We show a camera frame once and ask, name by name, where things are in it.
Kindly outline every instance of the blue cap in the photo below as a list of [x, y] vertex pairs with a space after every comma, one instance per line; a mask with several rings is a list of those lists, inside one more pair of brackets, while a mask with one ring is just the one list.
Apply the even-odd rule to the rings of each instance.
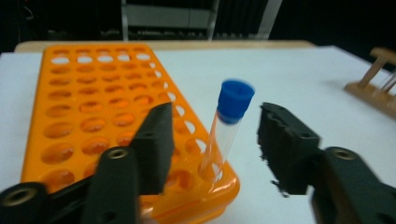
[[228, 124], [238, 122], [248, 109], [254, 89], [247, 83], [228, 79], [221, 84], [218, 112], [221, 120]]

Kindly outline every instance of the orange test tube rack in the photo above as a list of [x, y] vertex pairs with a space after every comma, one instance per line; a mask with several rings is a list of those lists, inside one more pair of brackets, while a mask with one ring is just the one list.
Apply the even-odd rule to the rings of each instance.
[[160, 223], [204, 223], [239, 191], [228, 162], [211, 183], [198, 175], [208, 134], [153, 51], [142, 44], [56, 45], [44, 54], [21, 182], [55, 192], [93, 175], [100, 154], [126, 146], [149, 110], [173, 102], [175, 150], [164, 192], [141, 196]]

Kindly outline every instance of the wooden rack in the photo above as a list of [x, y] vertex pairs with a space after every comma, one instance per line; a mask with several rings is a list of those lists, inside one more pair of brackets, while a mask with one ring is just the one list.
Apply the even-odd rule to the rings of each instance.
[[389, 80], [381, 87], [370, 84], [370, 81], [386, 63], [396, 65], [396, 52], [384, 48], [374, 48], [370, 55], [376, 57], [376, 60], [363, 79], [359, 82], [348, 83], [345, 90], [396, 119], [396, 95], [390, 93], [396, 84], [396, 73], [393, 72]]

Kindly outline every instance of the test tube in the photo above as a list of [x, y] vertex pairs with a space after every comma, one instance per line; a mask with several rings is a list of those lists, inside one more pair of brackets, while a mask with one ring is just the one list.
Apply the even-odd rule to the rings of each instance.
[[221, 84], [218, 107], [198, 169], [203, 179], [210, 182], [219, 180], [222, 165], [253, 95], [254, 89], [241, 80], [228, 79]]

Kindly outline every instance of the white table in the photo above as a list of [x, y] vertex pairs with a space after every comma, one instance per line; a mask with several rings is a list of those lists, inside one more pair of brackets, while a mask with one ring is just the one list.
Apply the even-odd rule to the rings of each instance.
[[[262, 102], [285, 106], [321, 136], [321, 148], [356, 151], [384, 183], [396, 186], [396, 120], [343, 91], [362, 78], [367, 62], [335, 47], [155, 52], [207, 129], [222, 80], [242, 78], [256, 89], [228, 157], [241, 190], [224, 215], [210, 223], [315, 223], [310, 196], [284, 199], [259, 158]], [[0, 57], [0, 189], [18, 183], [21, 175], [40, 59], [41, 53]], [[386, 74], [382, 71], [375, 81]]]

